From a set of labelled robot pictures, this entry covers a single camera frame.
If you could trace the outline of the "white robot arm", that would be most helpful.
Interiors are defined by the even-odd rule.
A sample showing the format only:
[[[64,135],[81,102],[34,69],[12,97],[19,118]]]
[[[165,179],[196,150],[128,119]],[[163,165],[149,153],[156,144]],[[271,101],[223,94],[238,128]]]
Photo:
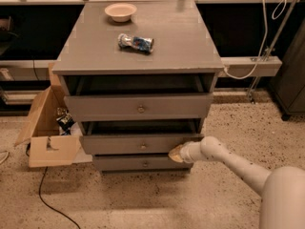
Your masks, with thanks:
[[[305,170],[293,166],[267,170],[238,156],[213,136],[179,144],[169,151],[175,162],[224,164],[261,197],[259,229],[305,229]]]

